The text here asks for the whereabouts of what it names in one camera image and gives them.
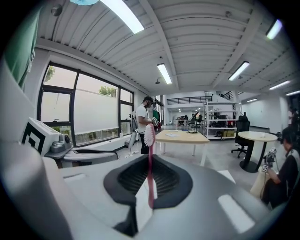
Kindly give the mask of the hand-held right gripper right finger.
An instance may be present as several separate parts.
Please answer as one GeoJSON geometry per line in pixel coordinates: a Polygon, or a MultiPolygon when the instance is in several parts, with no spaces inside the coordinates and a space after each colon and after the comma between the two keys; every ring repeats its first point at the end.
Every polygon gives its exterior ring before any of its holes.
{"type": "Polygon", "coordinates": [[[253,239],[270,210],[248,191],[217,171],[185,162],[162,159],[186,170],[193,187],[174,208],[154,210],[140,240],[237,240],[253,239]]]}

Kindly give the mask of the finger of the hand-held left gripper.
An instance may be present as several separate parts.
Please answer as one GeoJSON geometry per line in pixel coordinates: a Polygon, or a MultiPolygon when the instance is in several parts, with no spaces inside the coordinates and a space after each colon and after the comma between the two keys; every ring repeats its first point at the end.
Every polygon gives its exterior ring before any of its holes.
{"type": "Polygon", "coordinates": [[[102,164],[118,159],[118,154],[115,152],[105,153],[76,153],[69,152],[62,159],[62,167],[75,167],[80,165],[95,165],[102,164]]]}
{"type": "Polygon", "coordinates": [[[116,151],[113,150],[96,150],[96,149],[76,149],[74,150],[77,154],[115,154],[118,155],[116,151]]]}

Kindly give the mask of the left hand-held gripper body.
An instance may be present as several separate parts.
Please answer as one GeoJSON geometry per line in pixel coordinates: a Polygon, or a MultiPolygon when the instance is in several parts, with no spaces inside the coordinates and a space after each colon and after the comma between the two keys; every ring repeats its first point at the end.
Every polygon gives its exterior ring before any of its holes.
{"type": "Polygon", "coordinates": [[[20,143],[35,148],[43,157],[54,159],[59,168],[73,167],[72,162],[64,159],[73,148],[69,135],[36,119],[28,119],[20,143]]]}

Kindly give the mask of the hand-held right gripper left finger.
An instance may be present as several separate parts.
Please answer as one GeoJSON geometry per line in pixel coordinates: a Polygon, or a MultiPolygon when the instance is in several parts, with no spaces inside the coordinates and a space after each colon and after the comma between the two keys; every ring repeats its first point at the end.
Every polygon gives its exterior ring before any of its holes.
{"type": "Polygon", "coordinates": [[[59,169],[51,158],[41,157],[28,145],[16,142],[1,143],[1,183],[9,200],[23,220],[47,240],[125,240],[130,226],[126,212],[130,207],[116,203],[106,192],[103,179],[120,166],[135,158],[108,162],[101,166],[59,169]],[[104,200],[105,215],[118,219],[107,225],[102,216],[87,208],[69,188],[64,176],[89,172],[97,179],[92,186],[104,200]]]}

